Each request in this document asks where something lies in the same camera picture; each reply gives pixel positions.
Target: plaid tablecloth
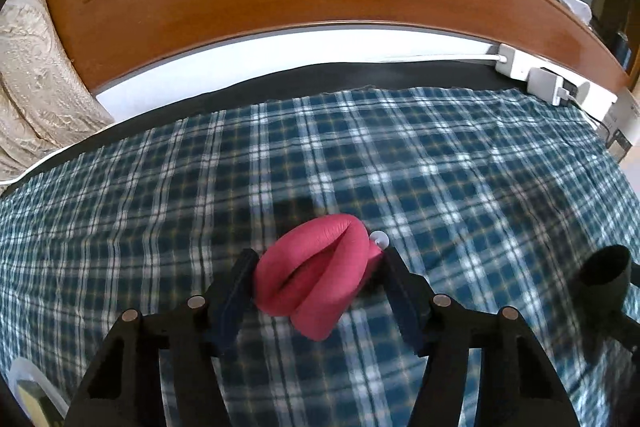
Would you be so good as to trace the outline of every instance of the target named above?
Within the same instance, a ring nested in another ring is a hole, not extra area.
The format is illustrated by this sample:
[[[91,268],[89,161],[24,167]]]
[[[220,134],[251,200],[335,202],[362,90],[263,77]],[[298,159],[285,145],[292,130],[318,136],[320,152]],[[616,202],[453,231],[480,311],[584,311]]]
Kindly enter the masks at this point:
[[[467,307],[520,309],[583,426],[626,385],[614,342],[586,357],[571,298],[583,260],[640,251],[640,204],[575,108],[517,90],[363,90],[202,114],[38,175],[0,200],[0,370],[33,361],[71,397],[118,314],[202,292],[244,247],[314,216],[385,230],[413,272]],[[638,292],[628,313],[638,319]],[[405,425],[425,361],[381,289],[313,343],[252,309],[216,363],[236,426]],[[177,410],[162,364],[166,409]],[[472,352],[461,425],[473,424]]]

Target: beige curtain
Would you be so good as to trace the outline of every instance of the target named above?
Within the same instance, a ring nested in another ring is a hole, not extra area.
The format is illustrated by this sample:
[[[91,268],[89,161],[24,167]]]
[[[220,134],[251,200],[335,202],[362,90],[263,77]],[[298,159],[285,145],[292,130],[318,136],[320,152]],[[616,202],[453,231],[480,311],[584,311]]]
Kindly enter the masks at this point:
[[[0,10],[0,180],[112,121],[66,56],[46,1],[7,0]]]

